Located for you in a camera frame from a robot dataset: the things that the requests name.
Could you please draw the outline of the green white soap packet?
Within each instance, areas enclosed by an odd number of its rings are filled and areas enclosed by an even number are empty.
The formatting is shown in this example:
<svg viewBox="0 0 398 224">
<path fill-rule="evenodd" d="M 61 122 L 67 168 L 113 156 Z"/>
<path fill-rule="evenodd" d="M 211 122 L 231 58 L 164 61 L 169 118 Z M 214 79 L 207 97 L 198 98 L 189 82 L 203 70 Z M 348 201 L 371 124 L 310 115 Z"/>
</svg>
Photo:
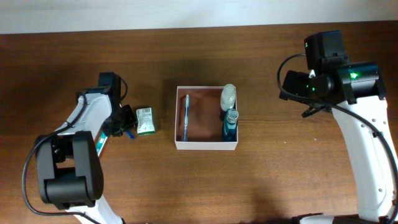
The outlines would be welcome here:
<svg viewBox="0 0 398 224">
<path fill-rule="evenodd" d="M 152 114 L 152 108 L 142 108 L 136 110 L 137 133 L 140 136 L 154 134 L 155 126 Z"/>
</svg>

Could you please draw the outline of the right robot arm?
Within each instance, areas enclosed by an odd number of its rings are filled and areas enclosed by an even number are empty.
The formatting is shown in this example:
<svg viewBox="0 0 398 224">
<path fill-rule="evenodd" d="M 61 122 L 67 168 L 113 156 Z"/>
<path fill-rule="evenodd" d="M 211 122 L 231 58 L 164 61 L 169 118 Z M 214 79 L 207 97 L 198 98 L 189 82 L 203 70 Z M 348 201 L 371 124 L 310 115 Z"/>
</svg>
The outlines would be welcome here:
<svg viewBox="0 0 398 224">
<path fill-rule="evenodd" d="M 333 115 L 348 150 L 358 212 L 309 213 L 291 223 L 397 223 L 397 154 L 378 65 L 350 62 L 338 30 L 310 35 L 303 44 L 309 73 L 289 70 L 278 78 L 279 97 L 307 105 L 304 118 L 321 111 Z"/>
</svg>

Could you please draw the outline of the white spray bottle blue base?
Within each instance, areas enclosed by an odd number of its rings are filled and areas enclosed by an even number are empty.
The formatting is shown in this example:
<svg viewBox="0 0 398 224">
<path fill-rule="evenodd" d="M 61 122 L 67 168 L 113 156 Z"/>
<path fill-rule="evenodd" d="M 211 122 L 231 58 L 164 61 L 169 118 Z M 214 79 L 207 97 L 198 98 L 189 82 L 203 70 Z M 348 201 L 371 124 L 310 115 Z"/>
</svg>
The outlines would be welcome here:
<svg viewBox="0 0 398 224">
<path fill-rule="evenodd" d="M 234 108 L 236 102 L 236 87 L 227 84 L 223 87 L 220 97 L 220 120 L 224 120 L 225 114 L 229 109 Z"/>
</svg>

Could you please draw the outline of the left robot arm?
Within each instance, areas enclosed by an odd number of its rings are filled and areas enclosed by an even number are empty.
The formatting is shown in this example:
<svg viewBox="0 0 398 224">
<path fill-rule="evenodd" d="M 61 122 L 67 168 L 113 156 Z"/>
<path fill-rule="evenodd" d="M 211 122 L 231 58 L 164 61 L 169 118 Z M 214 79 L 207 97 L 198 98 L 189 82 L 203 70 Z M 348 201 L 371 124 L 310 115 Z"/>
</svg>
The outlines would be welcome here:
<svg viewBox="0 0 398 224">
<path fill-rule="evenodd" d="M 103 195 L 104 176 L 96 143 L 134 128 L 136 115 L 122 105 L 127 83 L 114 72 L 99 75 L 96 87 L 76 94 L 76 107 L 54 132 L 39 136 L 29 156 L 37 166 L 40 198 L 56 216 L 81 223 L 124 223 Z"/>
</svg>

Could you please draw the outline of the blue disposable razor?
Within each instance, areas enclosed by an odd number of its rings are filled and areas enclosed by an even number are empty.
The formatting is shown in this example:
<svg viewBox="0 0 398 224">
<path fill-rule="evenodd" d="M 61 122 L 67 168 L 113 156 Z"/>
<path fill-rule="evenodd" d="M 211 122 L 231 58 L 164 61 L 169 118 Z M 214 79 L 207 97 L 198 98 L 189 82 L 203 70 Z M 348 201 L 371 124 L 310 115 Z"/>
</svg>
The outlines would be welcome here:
<svg viewBox="0 0 398 224">
<path fill-rule="evenodd" d="M 127 130 L 127 131 L 126 131 L 126 134 L 127 134 L 131 139 L 135 139 L 133 133 L 130 132 L 130 130 Z"/>
</svg>

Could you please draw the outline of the blue white toothbrush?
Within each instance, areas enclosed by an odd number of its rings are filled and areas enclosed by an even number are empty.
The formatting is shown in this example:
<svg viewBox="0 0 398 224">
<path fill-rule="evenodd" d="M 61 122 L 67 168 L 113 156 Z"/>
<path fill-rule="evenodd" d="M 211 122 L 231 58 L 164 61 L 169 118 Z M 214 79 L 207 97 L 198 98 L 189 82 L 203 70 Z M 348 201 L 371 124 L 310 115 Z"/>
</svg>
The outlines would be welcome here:
<svg viewBox="0 0 398 224">
<path fill-rule="evenodd" d="M 190 104 L 190 96 L 185 96 L 185 116 L 184 116 L 184 132 L 183 132 L 183 141 L 187 142 L 187 129 L 188 129 L 188 111 L 189 111 L 189 104 Z"/>
</svg>

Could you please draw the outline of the teal mouthwash bottle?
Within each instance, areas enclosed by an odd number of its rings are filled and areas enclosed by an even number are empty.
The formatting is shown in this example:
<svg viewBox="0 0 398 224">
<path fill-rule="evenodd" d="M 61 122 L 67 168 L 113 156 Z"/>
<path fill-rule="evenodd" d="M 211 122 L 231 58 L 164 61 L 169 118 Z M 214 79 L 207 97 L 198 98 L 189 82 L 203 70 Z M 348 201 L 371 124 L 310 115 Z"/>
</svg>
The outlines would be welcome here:
<svg viewBox="0 0 398 224">
<path fill-rule="evenodd" d="M 238 130 L 239 112 L 236 109 L 229 109 L 224 117 L 223 123 L 223 141 L 233 142 L 236 141 L 236 133 Z"/>
</svg>

